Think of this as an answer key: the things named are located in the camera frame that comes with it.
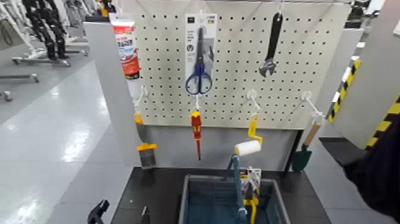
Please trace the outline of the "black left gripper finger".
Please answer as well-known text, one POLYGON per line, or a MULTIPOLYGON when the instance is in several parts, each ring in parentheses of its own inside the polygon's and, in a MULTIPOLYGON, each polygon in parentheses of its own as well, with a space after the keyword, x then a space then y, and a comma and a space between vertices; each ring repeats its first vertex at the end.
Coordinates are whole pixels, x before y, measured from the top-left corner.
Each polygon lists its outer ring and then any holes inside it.
POLYGON ((87 224, 104 224, 102 215, 108 210, 110 203, 108 200, 101 200, 88 214, 87 224))
POLYGON ((150 212, 147 206, 145 206, 141 213, 140 224, 150 224, 150 212))

